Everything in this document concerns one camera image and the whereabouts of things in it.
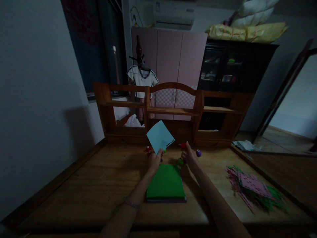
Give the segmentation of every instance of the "white shirt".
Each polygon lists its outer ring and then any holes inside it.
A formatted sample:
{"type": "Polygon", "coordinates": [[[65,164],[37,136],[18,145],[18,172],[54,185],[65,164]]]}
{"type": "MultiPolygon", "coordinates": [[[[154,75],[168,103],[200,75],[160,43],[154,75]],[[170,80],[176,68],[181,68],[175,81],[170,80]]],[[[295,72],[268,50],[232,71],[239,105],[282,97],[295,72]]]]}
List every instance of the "white shirt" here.
{"type": "MultiPolygon", "coordinates": [[[[159,82],[152,70],[150,72],[142,69],[139,70],[137,65],[131,66],[126,74],[132,79],[133,84],[136,86],[153,87],[159,82]]],[[[145,93],[135,92],[134,96],[137,98],[144,98],[145,93]]]]}

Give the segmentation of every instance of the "pile of paper scraps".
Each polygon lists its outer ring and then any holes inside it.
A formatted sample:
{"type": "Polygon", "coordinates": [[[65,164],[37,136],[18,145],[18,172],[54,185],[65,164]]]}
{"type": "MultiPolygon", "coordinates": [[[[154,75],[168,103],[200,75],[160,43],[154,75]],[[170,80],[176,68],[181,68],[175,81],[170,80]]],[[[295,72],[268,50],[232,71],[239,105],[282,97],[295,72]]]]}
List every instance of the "pile of paper scraps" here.
{"type": "Polygon", "coordinates": [[[273,206],[286,213],[289,211],[279,191],[258,181],[255,175],[247,175],[235,165],[233,167],[227,166],[226,171],[232,189],[239,194],[252,213],[252,203],[266,212],[273,211],[273,206]]]}

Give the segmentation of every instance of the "air conditioner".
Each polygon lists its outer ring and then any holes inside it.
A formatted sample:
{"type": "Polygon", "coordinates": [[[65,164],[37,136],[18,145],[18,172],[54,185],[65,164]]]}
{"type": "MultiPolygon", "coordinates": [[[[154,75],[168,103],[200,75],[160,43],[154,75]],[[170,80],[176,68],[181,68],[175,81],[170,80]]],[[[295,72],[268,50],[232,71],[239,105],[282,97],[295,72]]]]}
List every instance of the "air conditioner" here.
{"type": "Polygon", "coordinates": [[[195,19],[195,2],[153,1],[155,27],[190,30],[195,19]]]}

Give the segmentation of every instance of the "wardrobe door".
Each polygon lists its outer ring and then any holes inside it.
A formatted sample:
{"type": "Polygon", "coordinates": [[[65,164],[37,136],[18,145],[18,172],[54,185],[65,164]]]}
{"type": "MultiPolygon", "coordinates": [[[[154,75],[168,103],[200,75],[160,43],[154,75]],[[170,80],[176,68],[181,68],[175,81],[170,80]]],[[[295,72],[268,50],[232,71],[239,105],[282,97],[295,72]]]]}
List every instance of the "wardrobe door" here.
{"type": "MultiPolygon", "coordinates": [[[[182,46],[181,31],[158,30],[157,78],[159,83],[177,82],[182,46]]],[[[156,107],[174,107],[176,89],[156,92],[156,107]]],[[[173,115],[156,114],[156,119],[173,119],[173,115]]]]}
{"type": "Polygon", "coordinates": [[[154,73],[156,73],[156,58],[157,58],[157,46],[158,46],[158,31],[153,28],[132,27],[132,50],[133,57],[137,58],[136,54],[136,36],[140,36],[140,45],[142,54],[144,54],[145,65],[149,67],[154,73]]]}
{"type": "MultiPolygon", "coordinates": [[[[184,32],[179,60],[178,82],[197,89],[202,60],[207,42],[207,33],[184,32]]],[[[177,90],[175,108],[194,107],[195,96],[177,90]]],[[[191,116],[174,115],[174,120],[190,120],[191,116]]]]}

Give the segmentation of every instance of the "hand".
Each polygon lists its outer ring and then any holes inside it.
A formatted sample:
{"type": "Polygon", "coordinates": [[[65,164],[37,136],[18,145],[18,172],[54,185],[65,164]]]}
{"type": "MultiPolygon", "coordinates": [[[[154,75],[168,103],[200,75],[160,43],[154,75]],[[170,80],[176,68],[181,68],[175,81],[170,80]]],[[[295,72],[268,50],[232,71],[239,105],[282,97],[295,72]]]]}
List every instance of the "hand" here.
{"type": "Polygon", "coordinates": [[[188,141],[186,142],[186,149],[182,151],[182,158],[186,160],[186,163],[188,163],[189,166],[198,162],[197,155],[195,151],[191,149],[188,141]]]}
{"type": "Polygon", "coordinates": [[[149,157],[149,169],[148,172],[153,176],[156,174],[157,170],[159,169],[159,163],[161,162],[161,158],[163,156],[163,149],[161,148],[158,151],[158,154],[152,152],[149,157]]]}

